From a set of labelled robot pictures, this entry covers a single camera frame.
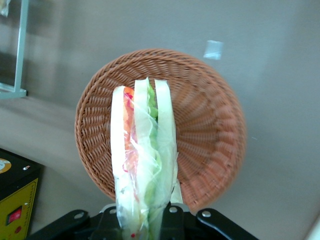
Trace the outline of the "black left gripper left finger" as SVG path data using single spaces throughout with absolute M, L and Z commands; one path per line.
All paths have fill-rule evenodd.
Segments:
M 97 228 L 92 232 L 92 240 L 121 240 L 122 229 L 117 218 L 116 204 L 108 204 L 100 211 Z

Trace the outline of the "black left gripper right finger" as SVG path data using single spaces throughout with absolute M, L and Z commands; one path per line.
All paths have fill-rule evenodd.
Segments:
M 199 229 L 189 207 L 183 203 L 169 203 L 163 211 L 160 240 L 196 240 Z

